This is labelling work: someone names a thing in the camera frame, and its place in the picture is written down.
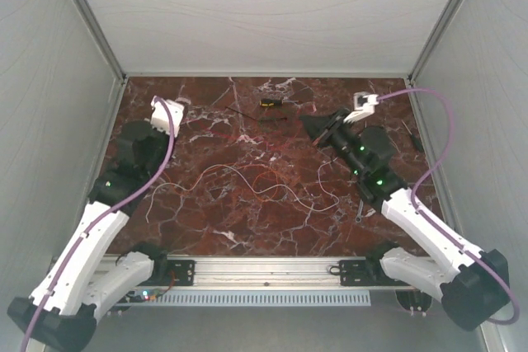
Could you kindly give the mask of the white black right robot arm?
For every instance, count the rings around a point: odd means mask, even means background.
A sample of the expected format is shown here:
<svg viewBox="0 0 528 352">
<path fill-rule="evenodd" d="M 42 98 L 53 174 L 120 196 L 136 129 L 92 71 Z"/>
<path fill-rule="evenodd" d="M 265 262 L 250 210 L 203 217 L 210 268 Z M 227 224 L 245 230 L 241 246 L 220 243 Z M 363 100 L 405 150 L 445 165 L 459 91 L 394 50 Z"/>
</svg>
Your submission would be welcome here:
<svg viewBox="0 0 528 352">
<path fill-rule="evenodd" d="M 405 231 L 426 253 L 418 257 L 392 246 L 365 263 L 374 284 L 402 281 L 439 301 L 447 316 L 472 331 L 510 302 L 507 258 L 484 251 L 439 219 L 412 194 L 390 167 L 395 148 L 380 126 L 356 134 L 344 122 L 346 110 L 302 115 L 300 121 L 317 147 L 331 147 L 350 168 L 363 202 Z"/>
</svg>

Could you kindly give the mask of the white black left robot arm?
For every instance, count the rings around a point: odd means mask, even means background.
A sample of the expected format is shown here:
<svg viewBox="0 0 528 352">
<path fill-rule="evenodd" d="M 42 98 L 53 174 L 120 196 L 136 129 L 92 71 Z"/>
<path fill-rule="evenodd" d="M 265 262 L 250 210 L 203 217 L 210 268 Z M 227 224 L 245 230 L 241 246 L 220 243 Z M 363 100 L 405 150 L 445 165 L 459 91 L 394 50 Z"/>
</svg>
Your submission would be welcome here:
<svg viewBox="0 0 528 352">
<path fill-rule="evenodd" d="M 97 267 L 111 242 L 169 163 L 180 120 L 125 124 L 117 154 L 95 180 L 82 218 L 63 252 L 27 298 L 12 300 L 7 315 L 23 331 L 21 349 L 31 339 L 57 351 L 83 350 L 101 318 L 132 288 L 161 284 L 170 272 L 167 253 L 139 242 L 99 280 Z"/>
</svg>

